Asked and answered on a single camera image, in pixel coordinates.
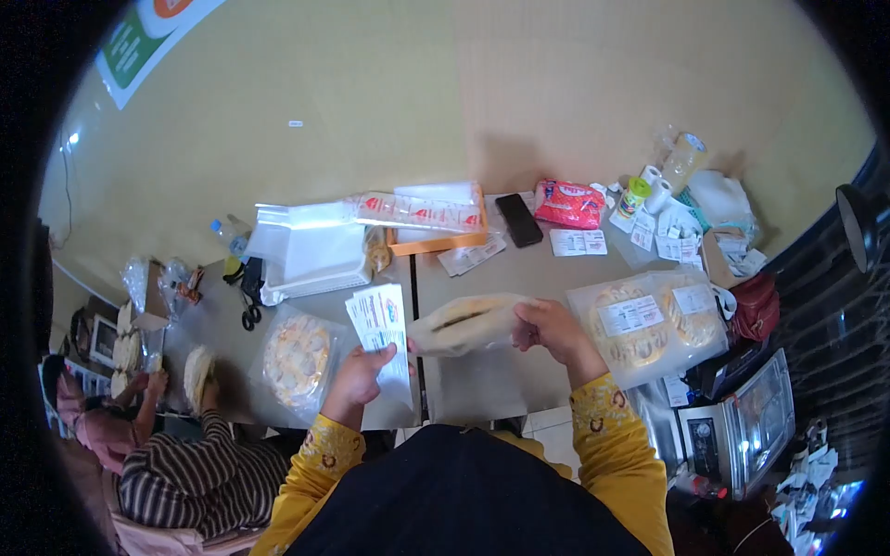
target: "yellow patterned shirt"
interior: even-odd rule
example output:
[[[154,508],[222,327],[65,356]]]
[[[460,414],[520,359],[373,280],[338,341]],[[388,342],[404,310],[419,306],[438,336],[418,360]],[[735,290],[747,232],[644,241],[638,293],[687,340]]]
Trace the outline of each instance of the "yellow patterned shirt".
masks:
[[[581,486],[599,498],[630,533],[656,556],[673,554],[665,514],[667,481],[664,463],[655,459],[646,428],[611,375],[581,386],[569,397],[574,438],[581,467]],[[497,436],[544,459],[544,448],[532,439]],[[306,529],[344,473],[361,462],[361,435],[319,415],[272,507],[271,524],[251,556],[277,556]],[[566,479],[571,469],[551,463]]]

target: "red packaging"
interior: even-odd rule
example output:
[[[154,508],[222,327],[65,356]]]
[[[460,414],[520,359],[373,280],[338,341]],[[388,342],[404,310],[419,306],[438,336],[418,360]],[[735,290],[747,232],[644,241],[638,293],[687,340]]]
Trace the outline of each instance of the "red packaging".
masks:
[[[598,230],[606,205],[596,189],[567,181],[542,180],[535,189],[535,218],[583,230]]]

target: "lamp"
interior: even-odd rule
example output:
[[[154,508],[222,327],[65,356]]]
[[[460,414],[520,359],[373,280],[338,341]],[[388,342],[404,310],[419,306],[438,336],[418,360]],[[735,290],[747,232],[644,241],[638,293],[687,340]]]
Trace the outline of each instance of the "lamp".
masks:
[[[880,257],[880,233],[890,225],[890,198],[881,193],[867,199],[849,184],[835,189],[835,196],[856,266],[868,272]]]

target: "smartphone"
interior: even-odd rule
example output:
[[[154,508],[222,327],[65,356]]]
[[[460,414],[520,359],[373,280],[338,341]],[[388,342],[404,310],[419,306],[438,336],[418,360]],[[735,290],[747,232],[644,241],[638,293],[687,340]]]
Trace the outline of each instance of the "smartphone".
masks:
[[[495,199],[501,214],[504,215],[507,231],[517,247],[533,246],[544,239],[544,234],[535,217],[529,212],[519,193],[504,195]]]

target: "poster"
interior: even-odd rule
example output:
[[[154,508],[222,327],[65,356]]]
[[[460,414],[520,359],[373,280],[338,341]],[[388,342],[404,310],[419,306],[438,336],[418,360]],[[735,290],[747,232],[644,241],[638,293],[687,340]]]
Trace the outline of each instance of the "poster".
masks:
[[[122,109],[145,77],[193,27],[225,0],[136,0],[96,57],[111,98]]]

